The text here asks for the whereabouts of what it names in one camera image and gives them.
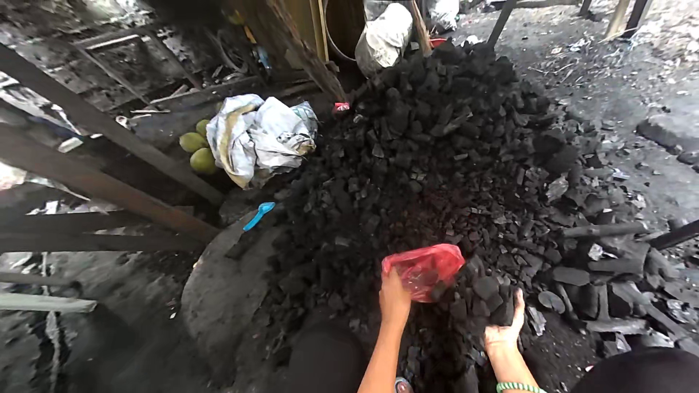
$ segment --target blue plastic scoop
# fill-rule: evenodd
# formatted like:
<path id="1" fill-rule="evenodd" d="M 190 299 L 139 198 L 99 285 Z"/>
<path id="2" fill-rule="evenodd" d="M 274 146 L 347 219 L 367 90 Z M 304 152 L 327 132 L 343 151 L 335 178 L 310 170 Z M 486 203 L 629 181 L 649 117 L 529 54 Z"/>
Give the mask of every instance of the blue plastic scoop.
<path id="1" fill-rule="evenodd" d="M 243 231 L 249 231 L 251 230 L 255 225 L 257 225 L 258 222 L 262 219 L 262 216 L 271 212 L 272 209 L 274 209 L 274 206 L 276 203 L 274 202 L 265 202 L 260 205 L 260 207 L 257 208 L 257 214 L 248 222 L 244 227 Z"/>

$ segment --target red object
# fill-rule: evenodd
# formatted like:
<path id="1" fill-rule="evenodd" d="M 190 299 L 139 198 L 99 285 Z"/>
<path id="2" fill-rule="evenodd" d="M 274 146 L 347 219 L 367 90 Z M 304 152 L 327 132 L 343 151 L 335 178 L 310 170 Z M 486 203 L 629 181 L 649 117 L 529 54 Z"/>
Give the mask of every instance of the red object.
<path id="1" fill-rule="evenodd" d="M 455 245 L 437 244 L 389 255 L 381 261 L 381 269 L 388 274 L 395 267 L 403 286 L 410 290 L 412 300 L 431 303 L 430 292 L 434 286 L 440 281 L 452 285 L 454 275 L 465 262 Z"/>
<path id="2" fill-rule="evenodd" d="M 432 38 L 432 39 L 430 39 L 430 45 L 432 45 L 432 49 L 438 47 L 439 45 L 442 45 L 445 42 L 447 42 L 446 38 Z"/>
<path id="3" fill-rule="evenodd" d="M 350 109 L 349 102 L 335 102 L 335 108 L 333 108 L 333 114 L 337 112 L 343 112 Z"/>

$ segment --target green bracelet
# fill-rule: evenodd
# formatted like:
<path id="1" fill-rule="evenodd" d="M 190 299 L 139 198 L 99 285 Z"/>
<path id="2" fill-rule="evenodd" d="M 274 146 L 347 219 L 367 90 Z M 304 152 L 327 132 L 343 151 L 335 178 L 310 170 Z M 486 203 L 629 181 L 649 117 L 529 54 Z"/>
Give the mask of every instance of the green bracelet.
<path id="1" fill-rule="evenodd" d="M 534 387 L 531 385 L 525 385 L 523 383 L 517 383 L 517 382 L 501 382 L 498 383 L 495 386 L 495 389 L 498 391 L 498 393 L 503 393 L 503 390 L 526 390 L 527 392 L 531 393 L 546 393 L 545 390 L 539 389 L 538 387 Z"/>

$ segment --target white bag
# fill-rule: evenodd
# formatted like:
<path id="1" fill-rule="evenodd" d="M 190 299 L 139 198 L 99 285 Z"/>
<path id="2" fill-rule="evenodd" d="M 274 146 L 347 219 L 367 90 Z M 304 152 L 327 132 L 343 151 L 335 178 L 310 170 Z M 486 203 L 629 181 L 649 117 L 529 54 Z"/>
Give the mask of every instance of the white bag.
<path id="1" fill-rule="evenodd" d="M 386 7 L 381 16 L 369 21 L 354 50 L 354 58 L 367 78 L 383 68 L 396 65 L 408 44 L 412 15 L 399 3 Z"/>
<path id="2" fill-rule="evenodd" d="M 432 0 L 429 11 L 432 25 L 440 32 L 456 30 L 459 0 Z"/>
<path id="3" fill-rule="evenodd" d="M 315 150 L 318 119 L 308 102 L 292 108 L 275 97 L 229 97 L 206 126 L 206 138 L 229 177 L 244 190 L 301 165 Z"/>

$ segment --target crumpled sack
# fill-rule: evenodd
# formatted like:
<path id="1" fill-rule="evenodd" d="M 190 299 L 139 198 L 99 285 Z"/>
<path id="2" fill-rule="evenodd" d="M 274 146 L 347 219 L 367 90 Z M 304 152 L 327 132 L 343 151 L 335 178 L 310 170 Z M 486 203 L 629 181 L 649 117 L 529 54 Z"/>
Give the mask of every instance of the crumpled sack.
<path id="1" fill-rule="evenodd" d="M 440 33 L 456 30 L 459 0 L 432 0 L 429 6 L 430 21 Z"/>
<path id="2" fill-rule="evenodd" d="M 262 187 L 275 174 L 298 168 L 315 150 L 318 119 L 306 101 L 288 107 L 257 94 L 226 98 L 206 126 L 216 159 L 240 188 Z"/>
<path id="3" fill-rule="evenodd" d="M 412 300 L 432 303 L 430 293 L 435 286 L 439 282 L 453 285 L 454 275 L 465 262 L 459 247 L 437 244 L 389 255 L 381 261 L 381 269 L 388 274 L 395 267 Z"/>
<path id="4" fill-rule="evenodd" d="M 403 57 L 412 31 L 412 15 L 399 3 L 391 3 L 376 18 L 366 23 L 354 49 L 357 66 L 367 78 L 396 65 Z"/>

